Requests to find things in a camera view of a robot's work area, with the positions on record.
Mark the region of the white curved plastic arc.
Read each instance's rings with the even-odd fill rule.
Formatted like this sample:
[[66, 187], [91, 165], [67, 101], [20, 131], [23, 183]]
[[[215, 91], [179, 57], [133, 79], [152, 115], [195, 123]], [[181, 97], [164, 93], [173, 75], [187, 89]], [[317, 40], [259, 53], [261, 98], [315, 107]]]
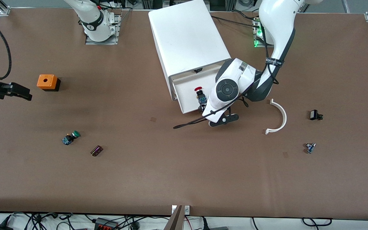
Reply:
[[280, 127], [276, 128], [276, 129], [267, 128], [265, 130], [265, 134], [269, 134], [269, 133], [274, 133], [274, 132], [280, 131], [281, 129], [283, 129], [285, 127], [286, 122], [287, 122], [287, 119], [288, 119], [287, 113], [286, 113], [285, 109], [280, 104], [278, 104], [277, 102], [275, 102], [273, 98], [270, 99], [270, 105], [276, 107], [281, 112], [281, 114], [282, 114], [282, 124], [281, 124]]

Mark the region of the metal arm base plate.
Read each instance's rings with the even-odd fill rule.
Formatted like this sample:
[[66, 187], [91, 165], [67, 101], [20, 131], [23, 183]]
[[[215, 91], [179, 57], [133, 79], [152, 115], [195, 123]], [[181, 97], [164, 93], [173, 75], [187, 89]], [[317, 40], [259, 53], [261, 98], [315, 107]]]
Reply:
[[82, 22], [86, 34], [86, 45], [115, 45], [118, 44], [121, 15], [114, 13], [100, 13], [93, 22]]
[[254, 47], [255, 48], [264, 48], [265, 42], [263, 39], [263, 32], [261, 28], [261, 23], [259, 17], [255, 17], [253, 20], [253, 25], [257, 26], [257, 28], [254, 28], [253, 34], [254, 34]]

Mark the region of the orange button box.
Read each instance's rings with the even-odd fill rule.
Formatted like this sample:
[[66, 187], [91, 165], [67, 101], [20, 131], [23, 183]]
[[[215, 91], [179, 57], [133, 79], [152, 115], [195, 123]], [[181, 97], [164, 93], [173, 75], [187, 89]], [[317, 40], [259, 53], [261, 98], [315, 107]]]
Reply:
[[47, 92], [58, 92], [61, 80], [54, 74], [40, 74], [37, 87]]

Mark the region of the black orange power strip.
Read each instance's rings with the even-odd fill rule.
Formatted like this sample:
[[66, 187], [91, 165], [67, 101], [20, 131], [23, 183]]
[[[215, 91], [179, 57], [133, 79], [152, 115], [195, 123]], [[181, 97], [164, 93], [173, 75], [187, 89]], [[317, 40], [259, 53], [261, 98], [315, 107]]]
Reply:
[[95, 224], [94, 230], [115, 230], [119, 226], [118, 222], [104, 218], [93, 219], [92, 222]]

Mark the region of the small metal bracket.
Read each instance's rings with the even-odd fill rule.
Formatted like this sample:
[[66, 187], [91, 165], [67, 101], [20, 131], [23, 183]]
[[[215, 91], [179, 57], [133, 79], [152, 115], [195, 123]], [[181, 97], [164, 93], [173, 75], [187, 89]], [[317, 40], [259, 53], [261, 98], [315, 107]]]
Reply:
[[[178, 205], [172, 205], [172, 211], [171, 214], [174, 213], [175, 209], [178, 207]], [[185, 205], [184, 206], [184, 214], [189, 216], [190, 215], [190, 205]]]

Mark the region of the green push button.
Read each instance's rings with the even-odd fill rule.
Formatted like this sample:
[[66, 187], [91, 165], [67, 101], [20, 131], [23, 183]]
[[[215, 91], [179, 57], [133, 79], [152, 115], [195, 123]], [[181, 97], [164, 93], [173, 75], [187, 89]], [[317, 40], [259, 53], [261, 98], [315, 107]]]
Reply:
[[70, 145], [73, 143], [74, 140], [79, 138], [81, 135], [78, 131], [74, 130], [71, 134], [67, 134], [63, 139], [62, 143], [64, 145]]

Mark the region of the red push button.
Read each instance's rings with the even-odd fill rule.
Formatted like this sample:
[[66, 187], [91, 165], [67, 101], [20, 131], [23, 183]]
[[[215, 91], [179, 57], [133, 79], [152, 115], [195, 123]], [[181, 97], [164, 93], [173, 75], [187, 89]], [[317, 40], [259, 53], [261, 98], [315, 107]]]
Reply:
[[196, 92], [196, 95], [197, 95], [196, 98], [199, 103], [198, 109], [200, 112], [203, 112], [206, 108], [206, 103], [207, 103], [207, 97], [203, 93], [203, 87], [196, 87], [194, 91]]

